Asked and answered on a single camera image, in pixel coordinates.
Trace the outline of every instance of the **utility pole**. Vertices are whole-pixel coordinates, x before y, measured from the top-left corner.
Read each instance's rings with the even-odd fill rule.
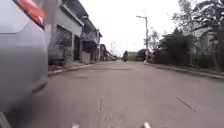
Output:
[[[145,62],[148,61],[149,58],[149,40],[148,40],[148,17],[147,16],[136,16],[137,18],[145,19],[145,29],[146,29],[146,38],[145,38],[145,45],[146,45],[146,59]]]

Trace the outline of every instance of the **white car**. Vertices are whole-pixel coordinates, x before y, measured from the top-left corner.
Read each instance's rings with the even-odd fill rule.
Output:
[[[32,0],[0,0],[0,110],[10,111],[47,85],[44,12]]]

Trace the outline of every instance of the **building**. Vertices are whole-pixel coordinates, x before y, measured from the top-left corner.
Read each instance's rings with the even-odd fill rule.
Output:
[[[46,12],[43,19],[49,45],[49,62],[65,65],[96,60],[102,35],[88,19],[79,0],[34,0]]]
[[[100,60],[105,61],[108,60],[108,51],[105,44],[100,44]]]
[[[200,29],[194,32],[190,32],[189,30],[184,29],[182,32],[184,35],[193,34],[196,38],[199,38],[205,31],[206,29]],[[212,39],[212,36],[207,35],[202,40],[198,40],[195,43],[195,47],[191,49],[191,53],[198,55],[200,54],[210,55],[212,53],[212,43],[213,43],[210,41],[210,39]]]
[[[81,61],[86,64],[93,63],[99,59],[99,45],[102,35],[88,17],[83,18],[82,22],[84,29],[81,35]]]

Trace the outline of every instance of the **sky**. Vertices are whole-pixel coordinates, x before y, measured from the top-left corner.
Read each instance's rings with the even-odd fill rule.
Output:
[[[80,0],[103,37],[101,43],[113,54],[144,48],[145,20],[149,34],[152,29],[160,35],[174,30],[172,15],[179,12],[178,0]]]

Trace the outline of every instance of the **road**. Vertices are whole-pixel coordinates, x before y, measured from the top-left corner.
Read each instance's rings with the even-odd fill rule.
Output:
[[[50,78],[33,128],[224,127],[221,81],[133,62],[102,62]]]

